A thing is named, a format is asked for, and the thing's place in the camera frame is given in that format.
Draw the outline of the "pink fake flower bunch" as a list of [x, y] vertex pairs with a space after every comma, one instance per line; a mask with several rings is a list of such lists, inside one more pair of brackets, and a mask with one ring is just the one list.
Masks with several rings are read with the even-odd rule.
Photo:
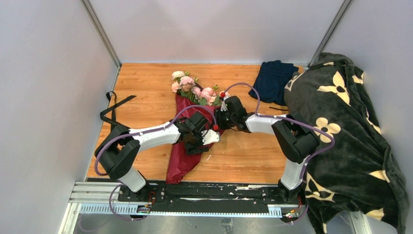
[[201, 87], [197, 77], [190, 77], [189, 72], [174, 71], [171, 74], [171, 90], [175, 94], [189, 99], [195, 104], [208, 106], [221, 106], [225, 98], [229, 98], [229, 92], [217, 93], [218, 86]]

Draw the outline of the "black printed ribbon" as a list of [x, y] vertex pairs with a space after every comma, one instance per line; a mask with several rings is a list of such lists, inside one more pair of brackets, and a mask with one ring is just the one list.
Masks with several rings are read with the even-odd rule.
[[110, 124], [110, 131], [112, 131], [118, 125], [123, 126], [123, 124], [121, 124], [120, 122], [116, 120], [116, 111], [115, 111], [116, 108], [134, 99], [135, 97], [136, 97], [135, 95], [130, 95], [126, 97], [125, 99], [121, 100], [120, 102], [118, 102], [117, 94], [114, 91], [109, 91], [106, 93], [106, 98], [108, 99], [108, 101], [110, 102], [113, 98], [114, 103], [112, 106], [109, 106], [107, 109], [101, 111], [99, 116], [103, 122]]

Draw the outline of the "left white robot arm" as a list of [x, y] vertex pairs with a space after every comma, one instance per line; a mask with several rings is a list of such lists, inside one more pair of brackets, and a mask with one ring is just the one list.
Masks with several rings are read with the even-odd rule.
[[174, 118], [162, 125], [143, 129], [130, 129], [120, 124], [112, 129], [94, 155], [106, 175], [121, 182], [120, 191], [125, 195], [137, 201], [147, 198], [153, 201], [149, 182], [133, 167], [137, 155], [160, 145], [180, 142], [188, 155], [207, 152], [208, 145], [220, 140], [216, 126], [207, 128], [207, 123], [200, 112], [195, 112], [191, 117]]

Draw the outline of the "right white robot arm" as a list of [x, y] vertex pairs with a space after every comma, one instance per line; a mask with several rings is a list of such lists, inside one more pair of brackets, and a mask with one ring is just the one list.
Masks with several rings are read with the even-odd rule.
[[283, 203], [291, 203], [301, 190], [307, 159], [319, 146], [315, 132], [304, 123], [300, 114], [263, 115], [247, 112], [237, 96], [223, 100], [214, 111], [218, 127], [233, 127], [245, 133], [264, 133], [275, 136], [286, 157], [284, 172], [278, 182], [278, 197]]

